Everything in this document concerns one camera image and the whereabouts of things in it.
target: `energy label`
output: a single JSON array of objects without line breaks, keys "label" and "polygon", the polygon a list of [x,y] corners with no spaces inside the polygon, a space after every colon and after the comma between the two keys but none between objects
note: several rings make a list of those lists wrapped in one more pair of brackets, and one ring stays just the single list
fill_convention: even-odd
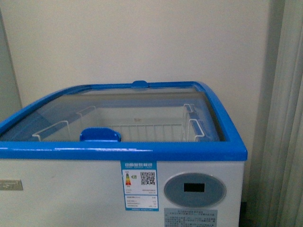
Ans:
[{"label": "energy label", "polygon": [[126,210],[159,211],[157,163],[121,162]]}]

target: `curtain fold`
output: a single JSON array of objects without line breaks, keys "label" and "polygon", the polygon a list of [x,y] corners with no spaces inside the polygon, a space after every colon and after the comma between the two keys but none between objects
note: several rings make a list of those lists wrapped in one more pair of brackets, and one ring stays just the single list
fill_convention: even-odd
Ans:
[{"label": "curtain fold", "polygon": [[303,226],[302,41],[303,1],[286,1],[264,151],[251,163],[262,163],[250,184],[258,193],[249,198],[260,227]]}]

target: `glass lid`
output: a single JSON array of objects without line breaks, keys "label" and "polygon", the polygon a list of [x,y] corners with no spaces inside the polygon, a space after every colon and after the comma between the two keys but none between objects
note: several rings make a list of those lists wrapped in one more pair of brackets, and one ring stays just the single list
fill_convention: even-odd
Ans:
[{"label": "glass lid", "polygon": [[207,142],[224,138],[204,92],[128,88],[62,95],[15,122],[0,140]]}]

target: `metal badge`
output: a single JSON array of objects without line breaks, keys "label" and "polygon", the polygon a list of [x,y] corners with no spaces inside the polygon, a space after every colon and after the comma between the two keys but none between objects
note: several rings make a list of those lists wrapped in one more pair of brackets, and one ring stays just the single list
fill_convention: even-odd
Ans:
[{"label": "metal badge", "polygon": [[21,180],[0,180],[1,191],[23,191]]}]

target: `blue clip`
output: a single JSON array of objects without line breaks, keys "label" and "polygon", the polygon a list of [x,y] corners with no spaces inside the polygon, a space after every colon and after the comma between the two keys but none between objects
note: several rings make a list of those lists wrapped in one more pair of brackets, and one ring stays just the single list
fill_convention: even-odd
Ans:
[{"label": "blue clip", "polygon": [[145,80],[136,80],[132,83],[132,88],[148,88],[150,85]]}]

